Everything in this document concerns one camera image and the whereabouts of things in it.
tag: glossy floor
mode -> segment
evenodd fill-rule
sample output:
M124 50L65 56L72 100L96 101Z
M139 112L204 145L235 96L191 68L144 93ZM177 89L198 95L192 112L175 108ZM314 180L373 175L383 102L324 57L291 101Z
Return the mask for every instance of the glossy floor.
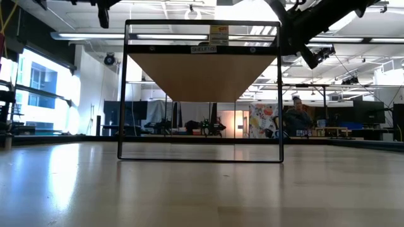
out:
M118 161L116 143L0 151L1 227L403 223L403 154L287 146L279 165Z

